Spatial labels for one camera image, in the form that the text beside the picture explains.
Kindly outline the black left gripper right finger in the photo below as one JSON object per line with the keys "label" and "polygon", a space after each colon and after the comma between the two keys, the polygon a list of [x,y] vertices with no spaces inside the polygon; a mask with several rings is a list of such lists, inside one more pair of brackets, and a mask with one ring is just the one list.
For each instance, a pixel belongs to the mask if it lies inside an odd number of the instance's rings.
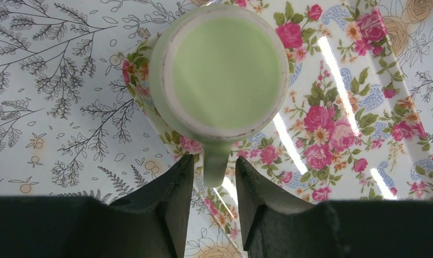
{"label": "black left gripper right finger", "polygon": [[310,204],[236,161],[243,249],[249,257],[433,257],[433,202]]}

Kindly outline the light green mug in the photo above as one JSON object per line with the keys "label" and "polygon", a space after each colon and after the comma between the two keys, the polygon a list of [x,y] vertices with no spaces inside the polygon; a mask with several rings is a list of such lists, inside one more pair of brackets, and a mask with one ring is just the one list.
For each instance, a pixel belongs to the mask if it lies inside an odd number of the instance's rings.
{"label": "light green mug", "polygon": [[163,120],[201,143],[203,181],[223,183],[232,145],[279,112],[289,63],[279,36],[245,8],[214,4],[174,21],[158,38],[150,92]]}

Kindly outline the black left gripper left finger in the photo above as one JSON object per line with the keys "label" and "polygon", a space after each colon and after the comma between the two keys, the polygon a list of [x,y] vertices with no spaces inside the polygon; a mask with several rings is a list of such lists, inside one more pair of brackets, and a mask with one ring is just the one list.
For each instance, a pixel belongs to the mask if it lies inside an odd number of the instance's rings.
{"label": "black left gripper left finger", "polygon": [[183,257],[194,158],[109,205],[92,197],[0,197],[0,257]]}

